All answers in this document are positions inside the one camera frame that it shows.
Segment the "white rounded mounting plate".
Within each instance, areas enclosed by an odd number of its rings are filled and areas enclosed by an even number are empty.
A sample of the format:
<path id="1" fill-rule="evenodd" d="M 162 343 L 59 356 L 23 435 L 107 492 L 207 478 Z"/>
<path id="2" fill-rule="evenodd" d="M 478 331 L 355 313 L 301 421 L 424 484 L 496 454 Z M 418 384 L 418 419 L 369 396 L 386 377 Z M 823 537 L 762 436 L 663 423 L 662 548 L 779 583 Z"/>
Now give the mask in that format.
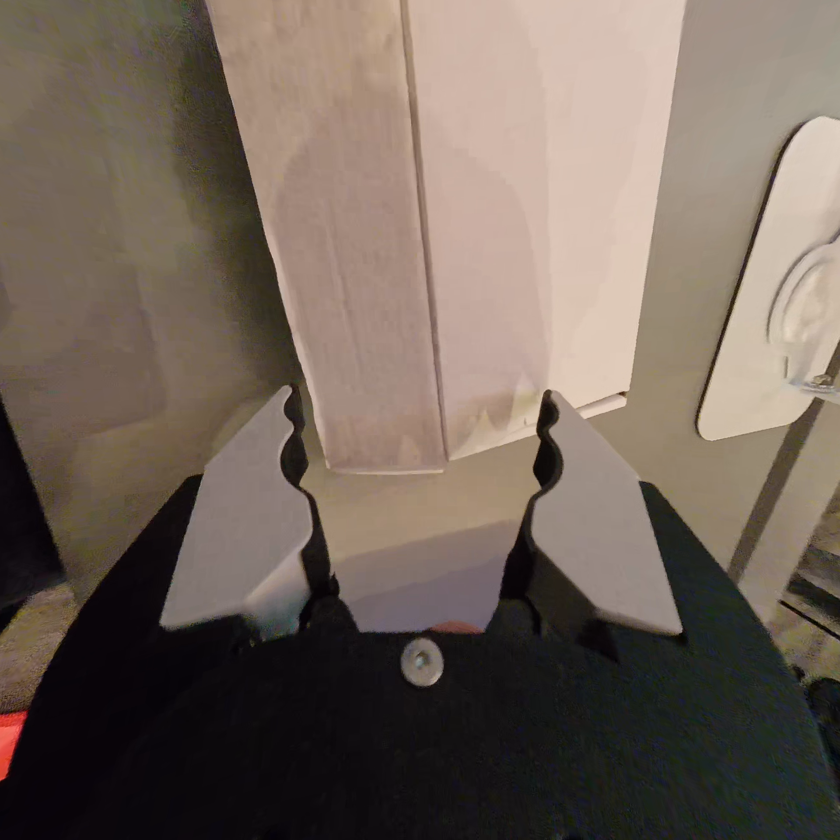
<path id="1" fill-rule="evenodd" d="M 700 401 L 714 442 L 838 404 L 839 121 L 805 122 L 773 171 Z"/>

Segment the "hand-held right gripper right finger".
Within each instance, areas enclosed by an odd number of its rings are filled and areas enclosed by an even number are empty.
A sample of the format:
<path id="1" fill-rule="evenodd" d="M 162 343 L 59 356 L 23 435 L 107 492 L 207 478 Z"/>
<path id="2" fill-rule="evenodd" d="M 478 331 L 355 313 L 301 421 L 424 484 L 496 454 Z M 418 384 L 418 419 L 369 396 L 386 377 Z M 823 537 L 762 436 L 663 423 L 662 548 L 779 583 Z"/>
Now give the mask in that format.
<path id="1" fill-rule="evenodd" d="M 529 499 L 500 600 L 524 602 L 538 630 L 581 637 L 598 625 L 683 633 L 633 468 L 561 394 L 542 396 Z"/>

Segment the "person's black clothing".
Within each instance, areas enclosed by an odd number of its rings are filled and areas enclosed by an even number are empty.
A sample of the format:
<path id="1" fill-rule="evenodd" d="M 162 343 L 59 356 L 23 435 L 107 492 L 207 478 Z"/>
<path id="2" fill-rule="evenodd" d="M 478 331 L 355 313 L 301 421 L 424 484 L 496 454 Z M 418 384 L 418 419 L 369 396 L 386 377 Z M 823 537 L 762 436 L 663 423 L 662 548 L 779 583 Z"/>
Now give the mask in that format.
<path id="1" fill-rule="evenodd" d="M 1 405 L 2 626 L 30 596 L 65 579 L 38 493 Z"/>

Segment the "white cardboard box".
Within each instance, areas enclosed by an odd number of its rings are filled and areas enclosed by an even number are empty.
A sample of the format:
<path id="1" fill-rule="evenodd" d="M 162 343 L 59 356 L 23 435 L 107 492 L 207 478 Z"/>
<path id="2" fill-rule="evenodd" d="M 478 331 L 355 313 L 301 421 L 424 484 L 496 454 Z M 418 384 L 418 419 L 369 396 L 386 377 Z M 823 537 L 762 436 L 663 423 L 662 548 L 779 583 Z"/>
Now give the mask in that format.
<path id="1" fill-rule="evenodd" d="M 328 467 L 625 406 L 686 2 L 206 5 Z"/>

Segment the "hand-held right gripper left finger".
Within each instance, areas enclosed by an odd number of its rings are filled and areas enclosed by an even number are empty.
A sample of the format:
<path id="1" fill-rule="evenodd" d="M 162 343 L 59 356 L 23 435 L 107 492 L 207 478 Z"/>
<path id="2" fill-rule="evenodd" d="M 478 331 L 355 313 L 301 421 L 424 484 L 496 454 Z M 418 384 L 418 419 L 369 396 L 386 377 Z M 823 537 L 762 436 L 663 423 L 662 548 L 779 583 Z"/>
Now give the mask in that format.
<path id="1" fill-rule="evenodd" d="M 301 480 L 305 419 L 282 386 L 207 463 L 160 625 L 166 631 L 241 618 L 265 640 L 294 634 L 310 604 L 331 595 L 319 511 Z"/>

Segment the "red object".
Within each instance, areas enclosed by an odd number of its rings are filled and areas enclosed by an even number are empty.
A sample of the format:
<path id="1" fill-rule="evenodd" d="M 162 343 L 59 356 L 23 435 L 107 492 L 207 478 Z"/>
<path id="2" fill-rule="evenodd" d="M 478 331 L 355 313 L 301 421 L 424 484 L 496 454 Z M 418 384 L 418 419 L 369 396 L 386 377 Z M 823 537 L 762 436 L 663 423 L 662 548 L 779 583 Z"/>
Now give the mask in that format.
<path id="1" fill-rule="evenodd" d="M 21 732 L 28 716 L 26 710 L 4 713 L 0 720 L 1 754 L 0 754 L 0 780 L 4 780 L 9 772 L 14 752 L 18 745 Z"/>

